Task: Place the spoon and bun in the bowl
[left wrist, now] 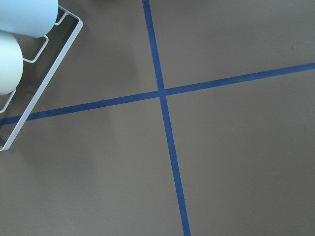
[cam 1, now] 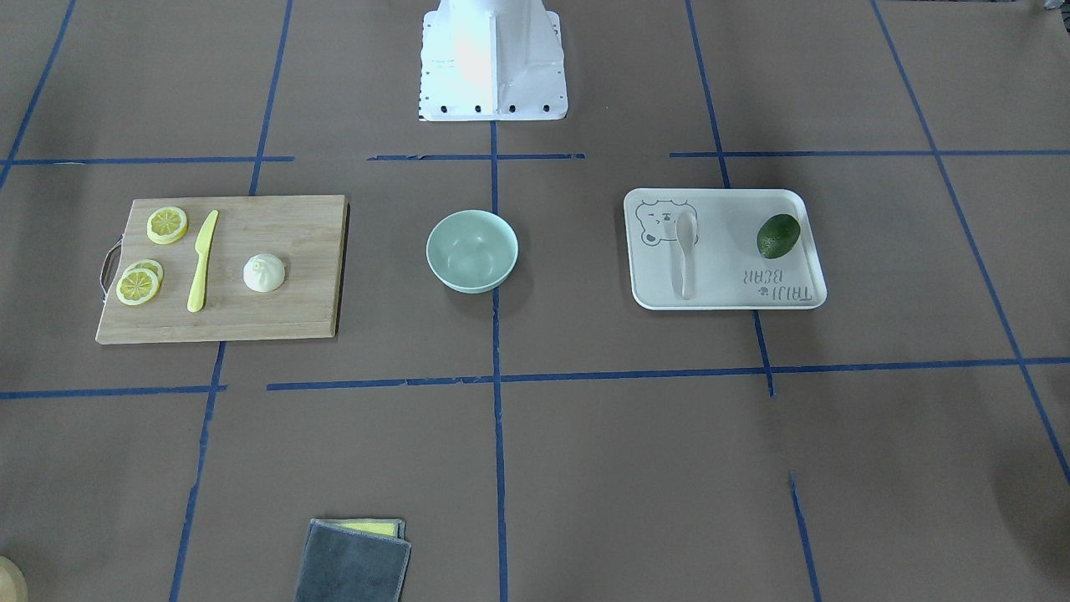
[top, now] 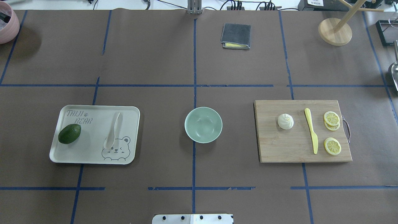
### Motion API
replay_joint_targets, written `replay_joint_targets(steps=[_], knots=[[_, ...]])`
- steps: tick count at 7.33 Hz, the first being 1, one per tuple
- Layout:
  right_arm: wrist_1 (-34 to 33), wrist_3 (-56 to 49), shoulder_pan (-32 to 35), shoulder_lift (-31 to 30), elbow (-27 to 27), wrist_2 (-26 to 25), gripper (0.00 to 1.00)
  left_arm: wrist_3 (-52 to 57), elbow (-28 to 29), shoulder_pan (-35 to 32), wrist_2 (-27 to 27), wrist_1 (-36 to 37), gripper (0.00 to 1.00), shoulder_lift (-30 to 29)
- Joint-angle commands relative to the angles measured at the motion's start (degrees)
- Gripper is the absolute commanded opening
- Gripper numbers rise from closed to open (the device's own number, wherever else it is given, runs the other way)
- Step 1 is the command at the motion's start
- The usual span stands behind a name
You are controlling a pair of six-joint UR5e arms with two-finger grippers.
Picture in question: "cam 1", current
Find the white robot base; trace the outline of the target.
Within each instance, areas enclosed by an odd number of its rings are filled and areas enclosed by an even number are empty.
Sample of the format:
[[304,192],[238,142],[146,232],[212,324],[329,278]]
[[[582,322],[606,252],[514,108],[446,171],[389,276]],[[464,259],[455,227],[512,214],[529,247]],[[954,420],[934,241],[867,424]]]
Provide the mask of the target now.
[[441,1],[421,34],[421,121],[568,114],[561,20],[542,1]]

